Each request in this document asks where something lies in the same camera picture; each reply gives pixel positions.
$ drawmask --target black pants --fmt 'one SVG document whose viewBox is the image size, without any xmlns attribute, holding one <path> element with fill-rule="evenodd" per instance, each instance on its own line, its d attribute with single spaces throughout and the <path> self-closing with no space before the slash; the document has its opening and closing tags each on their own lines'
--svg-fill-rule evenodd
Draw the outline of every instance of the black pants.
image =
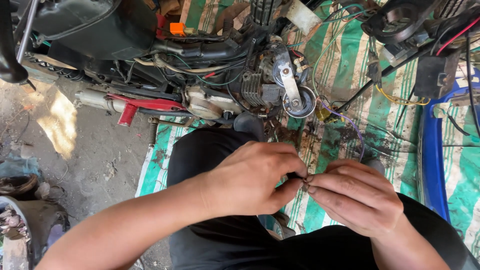
<svg viewBox="0 0 480 270">
<path fill-rule="evenodd" d="M 215 168 L 251 140 L 255 138 L 250 134 L 220 128 L 185 135 L 173 146 L 167 186 Z M 398 196 L 417 231 L 452 270 L 462 269 L 473 256 L 455 229 L 415 200 Z M 345 226 L 327 226 L 278 241 L 256 216 L 215 218 L 183 228 L 170 238 L 170 256 L 175 270 L 377 269 L 370 239 Z"/>
</svg>

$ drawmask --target striped tarp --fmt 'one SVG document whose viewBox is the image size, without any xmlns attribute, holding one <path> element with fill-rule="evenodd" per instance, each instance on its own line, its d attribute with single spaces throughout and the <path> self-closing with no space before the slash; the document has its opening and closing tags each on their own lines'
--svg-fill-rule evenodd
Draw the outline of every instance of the striped tarp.
<svg viewBox="0 0 480 270">
<path fill-rule="evenodd" d="M 233 0 L 186 0 L 181 20 L 187 27 L 212 31 L 217 17 Z M 315 12 L 325 18 L 333 8 L 328 1 Z M 310 63 L 314 63 L 333 35 L 347 22 L 338 21 L 321 26 L 313 38 L 295 49 L 302 51 Z M 303 34 L 290 36 L 289 44 L 302 41 Z M 368 36 L 360 29 L 360 22 L 353 20 L 342 30 L 336 41 L 320 59 L 315 73 L 315 83 L 320 94 L 330 102 L 347 100 L 369 79 L 365 76 L 368 62 Z M 382 68 L 388 66 L 381 60 Z M 412 61 L 383 79 L 383 89 L 390 95 L 408 98 L 415 84 L 417 62 Z M 379 158 L 386 166 L 385 176 L 395 190 L 418 199 L 416 164 L 419 119 L 422 108 L 409 106 L 397 127 L 402 106 L 391 103 L 373 88 L 367 90 L 346 112 L 360 128 L 365 144 L 365 157 Z M 470 107 L 453 108 L 458 124 L 475 134 Z M 286 115 L 277 118 L 282 125 L 271 140 L 294 144 L 309 173 L 323 172 L 327 164 L 336 159 L 357 159 L 360 142 L 357 133 L 345 122 L 324 124 L 315 115 L 306 119 L 293 119 Z M 463 136 L 450 121 L 443 122 L 444 170 L 452 225 L 464 239 L 472 253 L 479 257 L 480 245 L 480 146 L 476 137 Z M 159 125 L 157 144 L 149 149 L 139 180 L 136 196 L 142 196 L 165 188 L 168 160 L 172 145 L 191 128 Z M 337 224 L 319 207 L 307 193 L 299 191 L 283 211 L 290 216 L 289 227 L 297 233 L 308 233 L 323 226 Z"/>
</svg>

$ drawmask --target forearm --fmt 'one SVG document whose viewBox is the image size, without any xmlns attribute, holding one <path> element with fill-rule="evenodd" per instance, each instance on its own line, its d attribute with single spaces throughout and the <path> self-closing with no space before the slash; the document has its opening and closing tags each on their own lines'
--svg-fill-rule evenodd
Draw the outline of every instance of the forearm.
<svg viewBox="0 0 480 270">
<path fill-rule="evenodd" d="M 373 256 L 380 270 L 448 270 L 432 245 L 402 214 L 393 232 L 371 237 Z"/>
<path fill-rule="evenodd" d="M 196 178 L 116 204 L 73 227 L 37 270 L 106 270 L 134 261 L 171 233 L 211 218 Z"/>
</svg>

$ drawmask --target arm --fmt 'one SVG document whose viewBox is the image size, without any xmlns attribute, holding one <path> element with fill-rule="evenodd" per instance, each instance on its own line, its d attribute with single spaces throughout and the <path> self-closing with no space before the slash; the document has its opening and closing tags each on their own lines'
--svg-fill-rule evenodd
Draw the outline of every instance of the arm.
<svg viewBox="0 0 480 270">
<path fill-rule="evenodd" d="M 410 224 L 393 186 L 376 170 L 337 160 L 307 181 L 310 196 L 332 219 L 370 237 L 380 270 L 449 269 Z"/>
<path fill-rule="evenodd" d="M 166 190 L 116 204 L 79 223 L 45 254 L 37 270 L 127 269 L 151 245 L 196 222 L 227 215 L 274 213 L 307 176 L 293 146 L 249 142 L 215 169 Z"/>
</svg>

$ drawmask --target concrete floor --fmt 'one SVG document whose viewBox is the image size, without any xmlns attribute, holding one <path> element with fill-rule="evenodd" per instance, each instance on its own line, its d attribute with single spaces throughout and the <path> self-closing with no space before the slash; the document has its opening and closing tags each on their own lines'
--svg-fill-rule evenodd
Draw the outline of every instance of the concrete floor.
<svg viewBox="0 0 480 270">
<path fill-rule="evenodd" d="M 26 94 L 19 86 L 0 80 L 0 160 L 9 153 L 19 155 L 11 142 L 27 125 L 27 112 L 22 109 L 33 105 L 19 142 L 34 146 L 45 180 L 65 190 L 66 195 L 55 188 L 50 195 L 71 215 L 72 226 L 133 198 L 148 147 L 147 116 L 138 113 L 130 128 L 120 126 L 119 114 L 108 116 L 101 109 L 74 107 L 74 93 L 92 85 L 63 78 L 54 85 L 33 83 L 37 92 Z M 109 179 L 111 164 L 117 172 Z M 152 246 L 142 259 L 145 269 L 171 269 L 168 239 Z"/>
</svg>

